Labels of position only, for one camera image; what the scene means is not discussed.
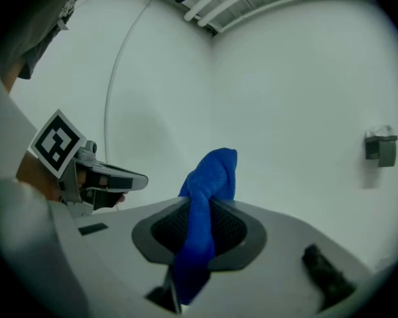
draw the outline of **white wall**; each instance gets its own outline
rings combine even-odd
[[[301,3],[215,38],[216,146],[239,151],[236,198],[301,218],[372,268],[398,254],[398,153],[364,160],[372,125],[398,134],[398,35],[374,5]]]
[[[13,98],[40,128],[61,108],[104,160],[113,63],[149,0],[81,0]],[[365,130],[398,134],[398,36],[356,0],[283,7],[215,37],[154,0],[121,57],[109,163],[149,185],[121,209],[178,194],[210,150],[239,151],[236,199],[313,224],[375,268],[398,255],[398,157],[366,162]]]
[[[105,161],[103,117],[113,63],[150,0],[79,0],[68,23],[11,96],[39,129],[61,108],[98,144]],[[109,105],[109,163],[146,174],[120,209],[176,197],[209,151],[212,39],[154,0],[133,29],[118,65]]]

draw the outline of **blue towel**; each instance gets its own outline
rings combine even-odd
[[[191,197],[188,232],[174,259],[173,280],[182,304],[188,305],[209,279],[208,263],[215,257],[209,199],[233,200],[237,151],[208,153],[190,172],[179,197]]]

